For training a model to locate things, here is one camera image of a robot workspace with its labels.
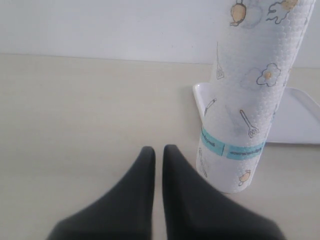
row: kitchen roll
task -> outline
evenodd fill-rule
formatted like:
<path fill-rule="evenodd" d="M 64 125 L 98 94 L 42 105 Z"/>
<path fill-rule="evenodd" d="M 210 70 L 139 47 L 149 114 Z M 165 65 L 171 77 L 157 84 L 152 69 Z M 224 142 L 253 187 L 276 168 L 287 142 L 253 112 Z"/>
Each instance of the kitchen roll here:
<path fill-rule="evenodd" d="M 214 95 L 196 169 L 221 192 L 250 185 L 316 0 L 224 0 Z"/>

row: paper towel roll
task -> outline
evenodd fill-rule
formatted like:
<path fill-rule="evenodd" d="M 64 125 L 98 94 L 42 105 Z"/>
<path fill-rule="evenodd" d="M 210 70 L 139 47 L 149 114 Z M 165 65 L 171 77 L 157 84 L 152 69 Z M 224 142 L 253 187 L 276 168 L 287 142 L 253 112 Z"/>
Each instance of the paper towel roll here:
<path fill-rule="evenodd" d="M 250 185 L 316 0 L 224 0 L 215 94 L 206 108 L 197 171 L 219 191 Z"/>

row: teal label band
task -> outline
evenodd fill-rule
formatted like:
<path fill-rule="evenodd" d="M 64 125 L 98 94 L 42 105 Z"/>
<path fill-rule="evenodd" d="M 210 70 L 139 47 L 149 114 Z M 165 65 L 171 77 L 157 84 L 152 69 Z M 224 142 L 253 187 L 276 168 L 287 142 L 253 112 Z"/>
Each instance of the teal label band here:
<path fill-rule="evenodd" d="M 213 153 L 225 156 L 227 159 L 247 160 L 261 154 L 265 142 L 257 146 L 233 146 L 211 136 L 204 128 L 201 130 L 201 140 L 203 144 Z"/>

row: white tray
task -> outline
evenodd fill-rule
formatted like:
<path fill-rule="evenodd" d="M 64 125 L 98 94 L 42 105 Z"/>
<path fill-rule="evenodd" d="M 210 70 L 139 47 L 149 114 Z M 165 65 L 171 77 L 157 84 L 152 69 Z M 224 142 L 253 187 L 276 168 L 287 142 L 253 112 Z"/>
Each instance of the white tray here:
<path fill-rule="evenodd" d="M 212 100 L 209 82 L 193 86 L 193 94 L 201 120 Z M 304 91 L 287 87 L 275 115 L 268 143 L 320 144 L 320 106 Z"/>

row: table surface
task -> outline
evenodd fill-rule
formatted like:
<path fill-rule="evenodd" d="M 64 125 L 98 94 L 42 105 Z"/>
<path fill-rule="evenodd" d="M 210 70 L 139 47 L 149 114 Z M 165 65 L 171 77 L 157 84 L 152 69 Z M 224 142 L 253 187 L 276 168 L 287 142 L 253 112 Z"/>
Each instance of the table surface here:
<path fill-rule="evenodd" d="M 0 55 L 0 239 L 43 240 L 103 195 L 141 147 L 156 152 L 153 239 L 166 239 L 163 149 L 195 166 L 201 120 L 192 85 L 207 64 Z M 289 86 L 320 103 L 320 69 Z M 320 146 L 268 144 L 249 188 L 229 198 L 275 220 L 290 240 L 320 236 Z"/>

